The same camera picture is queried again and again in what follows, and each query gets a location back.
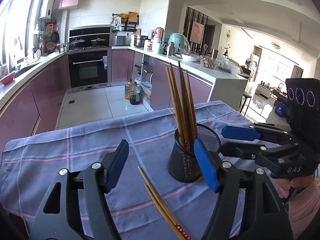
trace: checkered tablecloth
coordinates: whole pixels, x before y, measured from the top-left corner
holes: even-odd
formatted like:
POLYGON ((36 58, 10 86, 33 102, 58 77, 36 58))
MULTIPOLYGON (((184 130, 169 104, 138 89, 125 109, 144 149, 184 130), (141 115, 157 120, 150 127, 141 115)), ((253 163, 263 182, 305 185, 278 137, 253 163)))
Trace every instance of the checkered tablecloth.
MULTIPOLYGON (((221 136, 223 127, 251 124, 221 101, 196 105, 196 118, 198 123, 213 129, 222 144, 227 141, 221 136)), ((122 239, 177 239, 146 192, 137 166, 146 171, 191 238, 201 239, 218 195, 207 187, 203 178, 185 184, 169 175, 167 161, 174 145, 175 129, 173 110, 163 109, 12 140, 3 152, 0 202, 8 212, 22 215, 31 227, 37 208, 60 169, 83 170, 126 139, 130 145, 127 162, 117 186, 106 195, 122 239)), ((241 169, 256 168, 253 161, 226 159, 241 169)), ((80 204, 85 233, 92 236, 81 194, 80 204)), ((241 222, 243 204, 244 192, 240 190, 231 234, 241 222)))

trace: oven handle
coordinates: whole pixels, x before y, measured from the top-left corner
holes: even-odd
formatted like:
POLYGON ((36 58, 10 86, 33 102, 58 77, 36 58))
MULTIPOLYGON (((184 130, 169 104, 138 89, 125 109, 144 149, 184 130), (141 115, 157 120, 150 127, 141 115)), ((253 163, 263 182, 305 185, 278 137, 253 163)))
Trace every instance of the oven handle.
POLYGON ((83 61, 83 62, 77 62, 77 63, 73 62, 73 65, 82 64, 82 63, 89 63, 89 62, 98 62, 98 61, 103 61, 103 59, 83 61))

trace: chopstick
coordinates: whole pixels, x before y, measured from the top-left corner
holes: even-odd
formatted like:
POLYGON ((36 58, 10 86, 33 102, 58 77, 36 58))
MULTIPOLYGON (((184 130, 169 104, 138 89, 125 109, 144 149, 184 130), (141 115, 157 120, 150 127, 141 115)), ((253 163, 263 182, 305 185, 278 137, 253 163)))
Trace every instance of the chopstick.
POLYGON ((144 181, 146 184, 144 187, 148 191, 148 194, 150 195, 151 199, 155 203, 157 209, 163 216, 163 218, 166 220, 168 225, 171 227, 171 229, 176 233, 179 239, 181 240, 191 240, 191 238, 188 236, 188 234, 183 230, 183 228, 180 226, 178 221, 174 218, 174 216, 170 213, 169 209, 166 207, 166 205, 161 200, 160 196, 157 194, 156 190, 153 188, 151 182, 145 175, 144 171, 138 166, 138 170, 141 173, 144 181))
POLYGON ((186 71, 186 83, 183 69, 181 68, 179 61, 178 69, 176 71, 178 71, 178 80, 180 81, 180 95, 172 65, 170 63, 169 69, 167 69, 167 76, 173 107, 176 114, 175 119, 177 122, 178 133, 180 135, 181 145, 185 150, 193 152, 193 142, 197 139, 197 124, 190 80, 188 71, 186 71))

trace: built-in oven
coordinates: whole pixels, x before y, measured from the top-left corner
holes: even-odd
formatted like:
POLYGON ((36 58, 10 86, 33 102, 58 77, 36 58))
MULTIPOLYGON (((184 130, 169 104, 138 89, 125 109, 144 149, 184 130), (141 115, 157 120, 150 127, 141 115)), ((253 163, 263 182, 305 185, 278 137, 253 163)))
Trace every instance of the built-in oven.
POLYGON ((111 48, 101 51, 85 49, 69 54, 71 90, 79 91, 110 85, 111 71, 108 69, 110 67, 111 48))

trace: cooking oil bottle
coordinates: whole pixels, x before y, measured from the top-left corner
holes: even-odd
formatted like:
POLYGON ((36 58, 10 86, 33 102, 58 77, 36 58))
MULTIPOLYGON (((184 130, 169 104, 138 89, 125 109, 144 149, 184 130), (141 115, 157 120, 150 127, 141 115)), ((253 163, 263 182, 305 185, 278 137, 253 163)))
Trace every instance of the cooking oil bottle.
POLYGON ((132 80, 128 79, 127 84, 124 85, 124 98, 129 100, 130 99, 130 89, 132 87, 132 80))
POLYGON ((133 83, 130 89, 130 104, 138 105, 140 104, 140 87, 136 82, 133 83))

